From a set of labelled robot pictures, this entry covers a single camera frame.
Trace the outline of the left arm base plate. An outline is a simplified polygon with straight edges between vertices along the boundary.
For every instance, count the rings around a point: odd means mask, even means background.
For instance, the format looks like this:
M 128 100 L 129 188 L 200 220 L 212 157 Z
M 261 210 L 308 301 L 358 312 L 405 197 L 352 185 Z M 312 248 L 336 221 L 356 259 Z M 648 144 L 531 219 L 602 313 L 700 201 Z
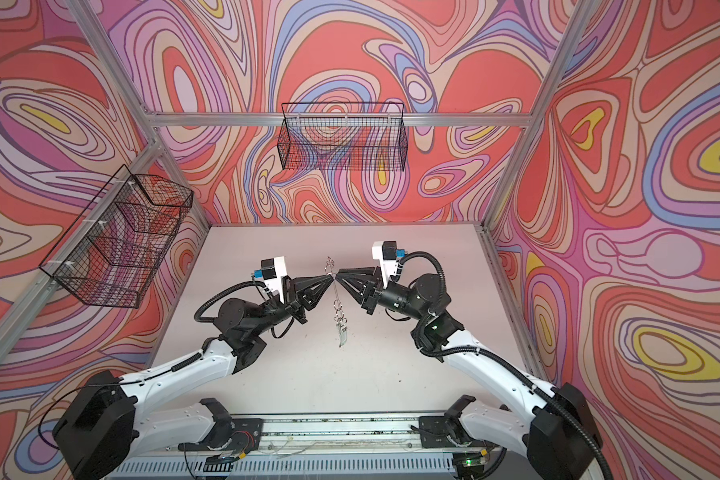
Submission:
M 221 427 L 214 426 L 199 443 L 180 443 L 178 450 L 249 454 L 259 448 L 263 425 L 262 418 L 235 418 Z

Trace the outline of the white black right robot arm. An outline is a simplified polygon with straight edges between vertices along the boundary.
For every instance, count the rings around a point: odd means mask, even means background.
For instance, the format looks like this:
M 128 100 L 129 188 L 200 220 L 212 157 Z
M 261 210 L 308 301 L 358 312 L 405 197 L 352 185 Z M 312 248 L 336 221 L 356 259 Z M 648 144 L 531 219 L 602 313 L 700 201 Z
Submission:
M 498 408 L 470 396 L 455 402 L 445 415 L 455 443 L 486 441 L 522 455 L 543 479 L 613 478 L 583 394 L 520 370 L 457 321 L 433 255 L 380 258 L 374 267 L 341 269 L 335 279 L 367 313 L 382 307 L 413 321 L 420 354 L 461 371 L 500 401 Z

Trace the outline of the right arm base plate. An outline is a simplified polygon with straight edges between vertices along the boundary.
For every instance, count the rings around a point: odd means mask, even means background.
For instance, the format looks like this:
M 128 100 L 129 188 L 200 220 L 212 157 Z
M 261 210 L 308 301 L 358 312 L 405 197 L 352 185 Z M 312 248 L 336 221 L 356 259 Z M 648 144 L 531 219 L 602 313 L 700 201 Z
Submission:
M 420 416 L 417 423 L 410 426 L 410 430 L 419 436 L 424 448 L 496 448 L 494 443 L 472 438 L 459 422 L 445 415 Z

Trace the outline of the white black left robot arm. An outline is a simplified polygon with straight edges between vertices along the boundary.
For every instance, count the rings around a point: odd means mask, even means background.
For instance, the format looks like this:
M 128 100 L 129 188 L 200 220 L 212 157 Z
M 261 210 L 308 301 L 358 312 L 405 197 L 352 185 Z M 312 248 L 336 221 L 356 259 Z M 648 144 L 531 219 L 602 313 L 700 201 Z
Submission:
M 219 333 L 196 351 L 139 372 L 115 376 L 106 370 L 74 392 L 74 399 L 51 431 L 75 479 L 102 479 L 126 459 L 180 444 L 210 451 L 232 446 L 234 422 L 215 398 L 175 410 L 168 402 L 255 363 L 266 347 L 262 334 L 282 322 L 305 323 L 333 283 L 332 275 L 274 278 L 260 304 L 236 292 L 264 289 L 254 278 L 217 293 L 195 312 L 196 322 Z

